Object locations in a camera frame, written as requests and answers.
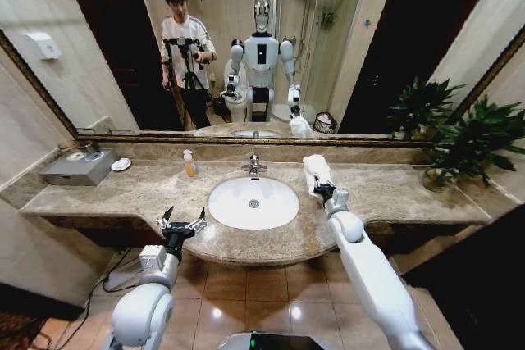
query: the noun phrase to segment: chrome faucet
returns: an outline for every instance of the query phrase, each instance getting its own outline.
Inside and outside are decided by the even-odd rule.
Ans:
[[[250,178],[258,178],[259,172],[268,171],[268,167],[259,163],[259,156],[256,154],[253,154],[249,158],[249,164],[245,164],[244,166],[240,167],[240,169],[242,171],[249,171]]]

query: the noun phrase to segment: white t-shirt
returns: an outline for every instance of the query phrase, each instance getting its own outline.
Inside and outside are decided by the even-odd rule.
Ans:
[[[173,16],[168,16],[162,22],[162,39],[197,39],[204,48],[205,52],[214,52],[210,34],[206,30],[204,24],[192,16],[188,16],[184,24],[177,24]],[[164,42],[161,42],[161,55],[168,58],[168,53]],[[176,45],[171,45],[171,56],[173,58],[173,70],[177,78],[177,85],[184,88],[184,75],[186,73],[185,60],[180,54],[180,50]],[[205,69],[200,70],[199,64],[189,56],[189,69],[193,71],[205,89],[208,89],[208,77]],[[199,84],[196,84],[196,89],[201,89]]]

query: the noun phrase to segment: black cable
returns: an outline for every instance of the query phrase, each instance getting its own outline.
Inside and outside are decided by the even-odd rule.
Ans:
[[[106,289],[106,282],[103,282],[102,283],[102,289],[106,292],[106,293],[118,293],[119,291],[124,291],[124,290],[128,290],[128,289],[132,289],[134,287],[137,287],[138,284],[133,284],[132,286],[127,286],[127,287],[123,287],[122,289],[113,289],[113,290],[108,290]]]
[[[111,268],[109,270],[109,272],[106,274],[106,276],[104,276],[99,282],[96,283],[96,285],[93,286],[93,288],[91,289],[91,291],[89,292],[89,296],[88,296],[88,304],[86,305],[85,307],[85,316],[84,316],[84,319],[82,320],[82,322],[80,323],[80,325],[78,327],[76,327],[76,329],[73,331],[73,333],[69,336],[69,338],[66,340],[66,342],[59,348],[55,348],[55,350],[62,350],[72,339],[73,337],[75,336],[75,334],[80,330],[80,328],[82,328],[82,325],[84,325],[84,323],[88,320],[88,317],[89,317],[89,308],[91,307],[91,298],[93,298],[93,292],[95,291],[95,289],[97,288],[97,286],[101,283],[104,283],[107,278],[109,278],[109,275],[121,264],[121,262],[126,258],[126,256],[128,255],[128,253],[130,252],[131,248],[129,248],[121,257],[121,259],[118,261],[117,264],[115,264],[113,266],[113,268]]]

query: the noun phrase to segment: tripod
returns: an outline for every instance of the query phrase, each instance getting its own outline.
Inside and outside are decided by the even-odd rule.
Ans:
[[[186,72],[184,74],[184,87],[185,89],[193,89],[195,90],[197,88],[197,85],[200,86],[201,89],[204,89],[204,86],[202,82],[200,82],[197,75],[193,72],[192,69],[189,68],[189,57],[191,54],[192,58],[197,58],[197,53],[192,53],[191,51],[191,45],[196,45],[199,51],[203,51],[203,47],[201,46],[200,42],[197,39],[187,39],[187,38],[177,38],[177,39],[164,39],[164,45],[166,46],[167,54],[168,54],[168,61],[165,64],[168,64],[168,80],[170,87],[174,87],[174,80],[173,80],[173,58],[171,55],[171,45],[176,45],[179,48],[181,56],[184,58],[184,62],[186,64]],[[204,66],[199,63],[199,69],[202,70]]]

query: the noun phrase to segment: mirror frame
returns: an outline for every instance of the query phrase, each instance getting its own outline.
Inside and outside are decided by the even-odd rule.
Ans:
[[[477,82],[467,97],[453,111],[447,124],[453,124],[459,119],[483,91],[498,75],[498,73],[509,62],[512,56],[522,47],[525,42],[525,25],[513,37],[505,50],[497,57],[482,78]],[[95,142],[112,143],[186,143],[186,144],[252,144],[252,145],[298,145],[298,146],[341,146],[341,147],[376,147],[376,148],[432,148],[434,143],[440,139],[439,133],[432,140],[411,141],[391,139],[365,139],[340,137],[333,139],[247,139],[234,137],[194,137],[188,134],[177,134],[173,132],[148,132],[137,135],[101,135],[101,134],[79,134],[76,127],[69,120],[66,113],[58,106],[55,99],[43,86],[42,82],[30,68],[28,63],[11,43],[4,31],[0,29],[0,46],[14,61],[24,77],[30,82],[39,96],[44,100],[60,122],[70,132],[71,136],[79,141],[89,140]]]

